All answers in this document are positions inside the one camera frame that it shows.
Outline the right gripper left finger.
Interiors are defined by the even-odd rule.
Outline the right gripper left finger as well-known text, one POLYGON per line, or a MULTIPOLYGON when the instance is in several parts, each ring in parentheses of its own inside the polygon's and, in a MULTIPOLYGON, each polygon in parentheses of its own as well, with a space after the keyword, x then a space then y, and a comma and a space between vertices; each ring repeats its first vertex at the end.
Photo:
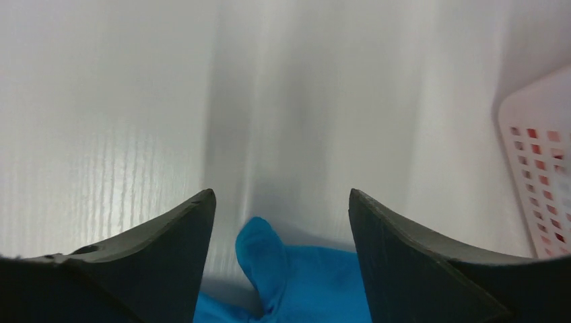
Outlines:
POLYGON ((205 189, 71 254, 1 259, 2 322, 192 322, 215 218, 205 189))

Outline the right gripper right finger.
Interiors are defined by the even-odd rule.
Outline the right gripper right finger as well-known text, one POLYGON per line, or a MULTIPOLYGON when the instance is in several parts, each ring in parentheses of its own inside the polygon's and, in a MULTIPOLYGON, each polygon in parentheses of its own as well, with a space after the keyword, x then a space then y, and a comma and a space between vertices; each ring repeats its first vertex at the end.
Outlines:
POLYGON ((569 322, 570 257, 538 260, 444 236, 358 189, 349 221, 374 322, 569 322))

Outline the blue t-shirt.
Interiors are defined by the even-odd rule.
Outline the blue t-shirt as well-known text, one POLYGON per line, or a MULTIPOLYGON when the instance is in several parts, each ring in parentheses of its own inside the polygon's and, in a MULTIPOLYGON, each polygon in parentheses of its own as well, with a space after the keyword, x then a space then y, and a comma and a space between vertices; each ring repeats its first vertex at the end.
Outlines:
POLYGON ((285 245, 260 217, 244 225, 235 249, 263 313, 200 293, 194 322, 371 322, 356 253, 285 245))

